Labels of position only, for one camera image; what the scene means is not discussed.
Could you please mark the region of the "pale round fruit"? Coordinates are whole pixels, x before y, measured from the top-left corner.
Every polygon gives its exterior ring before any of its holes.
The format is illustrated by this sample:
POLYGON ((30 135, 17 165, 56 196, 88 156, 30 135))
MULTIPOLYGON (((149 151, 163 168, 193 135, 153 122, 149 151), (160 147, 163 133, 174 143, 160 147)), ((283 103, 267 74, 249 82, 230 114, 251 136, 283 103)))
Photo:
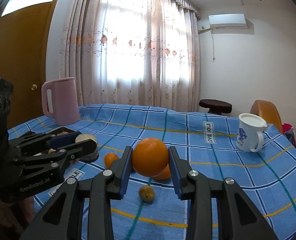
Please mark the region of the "pale round fruit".
POLYGON ((92 134, 83 133, 78 135, 75 139, 75 143, 84 141, 87 142, 83 144, 83 153, 79 159, 85 163, 93 163, 99 157, 97 138, 92 134))

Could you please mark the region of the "small orange tangerine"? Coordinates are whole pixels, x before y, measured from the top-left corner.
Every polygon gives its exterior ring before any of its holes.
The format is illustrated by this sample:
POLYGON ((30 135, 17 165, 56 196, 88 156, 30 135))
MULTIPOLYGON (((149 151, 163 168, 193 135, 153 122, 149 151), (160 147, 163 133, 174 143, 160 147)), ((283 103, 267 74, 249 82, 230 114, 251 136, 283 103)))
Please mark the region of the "small orange tangerine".
POLYGON ((104 164, 105 164, 105 167, 106 169, 109 169, 113 163, 113 161, 119 159, 118 155, 113 153, 113 152, 110 152, 110 153, 107 153, 104 157, 104 164))

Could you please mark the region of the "half hidden orange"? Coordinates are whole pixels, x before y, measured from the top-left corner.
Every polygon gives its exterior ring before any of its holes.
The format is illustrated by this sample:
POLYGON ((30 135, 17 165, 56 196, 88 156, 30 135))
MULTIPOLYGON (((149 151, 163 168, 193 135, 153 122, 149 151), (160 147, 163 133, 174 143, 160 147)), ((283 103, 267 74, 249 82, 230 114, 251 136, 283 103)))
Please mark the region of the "half hidden orange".
POLYGON ((169 165, 163 170, 163 172, 155 177, 153 177, 154 180, 168 180, 171 178, 171 172, 169 165))

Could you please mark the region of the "large orange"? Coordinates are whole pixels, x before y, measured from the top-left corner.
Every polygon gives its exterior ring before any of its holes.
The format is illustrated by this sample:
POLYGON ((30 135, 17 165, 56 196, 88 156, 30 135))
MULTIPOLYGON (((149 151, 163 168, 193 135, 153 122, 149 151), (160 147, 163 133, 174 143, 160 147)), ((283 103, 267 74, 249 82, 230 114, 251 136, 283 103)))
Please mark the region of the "large orange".
POLYGON ((140 175, 156 177, 166 169, 169 152, 166 145, 156 138, 145 138, 137 143, 132 153, 132 167, 140 175))

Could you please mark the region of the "brown-green round fruit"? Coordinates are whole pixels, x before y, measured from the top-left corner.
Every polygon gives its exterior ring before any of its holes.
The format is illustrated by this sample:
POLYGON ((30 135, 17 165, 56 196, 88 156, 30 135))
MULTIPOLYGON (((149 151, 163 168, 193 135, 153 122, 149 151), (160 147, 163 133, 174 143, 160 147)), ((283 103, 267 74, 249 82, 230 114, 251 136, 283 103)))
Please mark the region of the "brown-green round fruit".
POLYGON ((139 197, 142 201, 150 203, 155 198, 155 191, 150 185, 144 185, 139 189, 139 197))

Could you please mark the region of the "pink metal tin box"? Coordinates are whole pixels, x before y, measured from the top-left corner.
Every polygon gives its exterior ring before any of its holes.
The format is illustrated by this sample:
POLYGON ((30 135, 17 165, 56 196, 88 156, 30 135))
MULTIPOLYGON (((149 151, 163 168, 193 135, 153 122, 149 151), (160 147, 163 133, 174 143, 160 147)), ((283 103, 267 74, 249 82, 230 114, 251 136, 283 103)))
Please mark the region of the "pink metal tin box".
POLYGON ((69 144, 73 144, 75 143, 75 139, 77 138, 78 135, 81 134, 81 132, 79 131, 74 131, 70 128, 67 128, 67 127, 59 127, 59 128, 56 128, 52 131, 49 131, 47 133, 45 133, 46 135, 50 135, 51 137, 54 137, 54 136, 63 136, 63 135, 69 135, 68 139, 65 139, 64 141, 60 141, 60 142, 56 142, 56 143, 52 143, 51 144, 51 147, 48 146, 47 149, 45 149, 44 151, 42 152, 39 152, 37 154, 35 154, 34 156, 40 156, 40 155, 45 155, 45 154, 51 154, 51 153, 54 153, 56 152, 56 150, 58 148, 61 148, 62 146, 64 145, 69 145, 69 144))

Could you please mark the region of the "pink electric kettle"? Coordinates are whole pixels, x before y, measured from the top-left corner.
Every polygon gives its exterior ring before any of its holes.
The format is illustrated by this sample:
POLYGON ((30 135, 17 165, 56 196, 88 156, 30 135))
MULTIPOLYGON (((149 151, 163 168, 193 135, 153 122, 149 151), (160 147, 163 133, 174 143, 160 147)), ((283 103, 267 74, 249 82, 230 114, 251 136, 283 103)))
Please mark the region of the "pink electric kettle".
POLYGON ((42 110, 45 116, 53 118, 57 126, 66 126, 79 121, 76 80, 66 77, 45 82, 41 87, 42 110), (51 91, 53 112, 48 110, 47 91, 51 91))

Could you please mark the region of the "brass door knob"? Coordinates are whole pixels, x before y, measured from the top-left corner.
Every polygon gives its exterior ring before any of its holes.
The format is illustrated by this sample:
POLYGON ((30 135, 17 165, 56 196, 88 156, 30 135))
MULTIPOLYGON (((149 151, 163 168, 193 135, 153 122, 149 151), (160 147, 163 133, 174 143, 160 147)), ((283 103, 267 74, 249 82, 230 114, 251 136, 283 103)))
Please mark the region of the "brass door knob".
POLYGON ((37 85, 36 85, 36 84, 33 84, 32 87, 31 87, 31 90, 32 90, 32 91, 37 90, 37 85))

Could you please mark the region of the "blue plaid tablecloth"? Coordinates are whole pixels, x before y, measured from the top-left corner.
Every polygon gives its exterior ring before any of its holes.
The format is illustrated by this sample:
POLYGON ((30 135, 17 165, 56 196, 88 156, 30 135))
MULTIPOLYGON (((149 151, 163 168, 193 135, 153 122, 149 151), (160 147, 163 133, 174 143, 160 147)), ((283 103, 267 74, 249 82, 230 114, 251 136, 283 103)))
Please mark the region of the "blue plaid tablecloth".
MULTIPOLYGON (((81 107, 79 122, 70 129, 97 138, 99 158, 77 162, 67 176, 88 179, 105 169, 104 157, 122 155, 126 146, 157 138, 176 148, 182 159, 208 178, 233 178, 257 206, 279 239, 296 232, 296 148, 277 128, 265 129, 264 146, 245 153, 236 146, 239 120, 198 112, 182 113, 159 107, 90 105, 81 107)), ((169 180, 130 175, 122 200, 111 202, 115 239, 185 239, 190 203, 178 199, 169 180), (152 202, 139 197, 150 185, 152 202)))

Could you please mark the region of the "white mug blue print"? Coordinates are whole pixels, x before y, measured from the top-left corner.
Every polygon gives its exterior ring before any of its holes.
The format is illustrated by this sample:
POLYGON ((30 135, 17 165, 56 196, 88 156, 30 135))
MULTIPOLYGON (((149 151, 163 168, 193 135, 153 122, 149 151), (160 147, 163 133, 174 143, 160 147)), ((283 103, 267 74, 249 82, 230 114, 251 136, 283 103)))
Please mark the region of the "white mug blue print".
POLYGON ((251 113, 239 115, 239 129, 236 146, 243 152, 259 152, 264 144, 263 131, 268 127, 266 121, 251 113))

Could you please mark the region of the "brown wooden door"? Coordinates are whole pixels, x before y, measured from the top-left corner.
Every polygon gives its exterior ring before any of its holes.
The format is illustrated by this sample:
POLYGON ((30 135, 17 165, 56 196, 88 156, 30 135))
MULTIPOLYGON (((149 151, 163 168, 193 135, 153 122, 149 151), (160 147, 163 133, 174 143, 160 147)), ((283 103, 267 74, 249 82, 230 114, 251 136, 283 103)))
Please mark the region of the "brown wooden door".
POLYGON ((0 11, 0 77, 14 85, 7 127, 43 114, 46 49, 57 0, 7 0, 0 11), (37 90, 32 91, 33 84, 37 90))

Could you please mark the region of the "dark round stool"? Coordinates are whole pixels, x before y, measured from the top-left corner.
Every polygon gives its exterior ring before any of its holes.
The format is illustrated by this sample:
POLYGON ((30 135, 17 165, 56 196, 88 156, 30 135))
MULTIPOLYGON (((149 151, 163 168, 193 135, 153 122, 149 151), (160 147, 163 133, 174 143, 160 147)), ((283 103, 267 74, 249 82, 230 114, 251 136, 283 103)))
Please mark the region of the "dark round stool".
POLYGON ((228 102, 215 100, 215 99, 201 99, 199 106, 202 108, 208 108, 210 114, 230 114, 232 112, 232 105, 228 102))

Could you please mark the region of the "orange wooden chair back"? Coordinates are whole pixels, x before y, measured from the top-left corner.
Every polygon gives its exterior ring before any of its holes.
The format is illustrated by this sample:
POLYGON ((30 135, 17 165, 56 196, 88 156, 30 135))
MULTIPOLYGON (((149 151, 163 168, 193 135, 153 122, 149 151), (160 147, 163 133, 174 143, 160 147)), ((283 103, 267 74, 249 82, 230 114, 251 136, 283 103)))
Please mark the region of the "orange wooden chair back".
POLYGON ((281 117, 276 106, 272 102, 256 100, 251 107, 250 113, 260 116, 268 124, 273 124, 280 133, 283 133, 281 117))

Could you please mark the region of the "pink floral curtain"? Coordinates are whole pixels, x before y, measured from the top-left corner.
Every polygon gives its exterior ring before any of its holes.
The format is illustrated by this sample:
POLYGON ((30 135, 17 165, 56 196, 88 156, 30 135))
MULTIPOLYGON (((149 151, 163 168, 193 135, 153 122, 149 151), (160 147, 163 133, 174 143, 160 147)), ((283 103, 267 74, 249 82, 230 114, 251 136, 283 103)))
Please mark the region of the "pink floral curtain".
POLYGON ((194 112, 200 98, 198 9, 189 0, 69 0, 60 77, 81 106, 194 112))

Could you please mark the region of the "white air conditioner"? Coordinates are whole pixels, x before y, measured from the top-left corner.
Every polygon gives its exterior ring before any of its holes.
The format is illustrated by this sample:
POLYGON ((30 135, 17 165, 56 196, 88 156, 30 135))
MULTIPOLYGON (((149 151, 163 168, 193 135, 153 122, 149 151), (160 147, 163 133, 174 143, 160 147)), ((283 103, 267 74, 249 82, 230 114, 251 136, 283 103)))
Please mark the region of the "white air conditioner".
POLYGON ((209 26, 211 29, 229 28, 229 29, 247 29, 246 18, 244 14, 219 14, 209 15, 209 26))

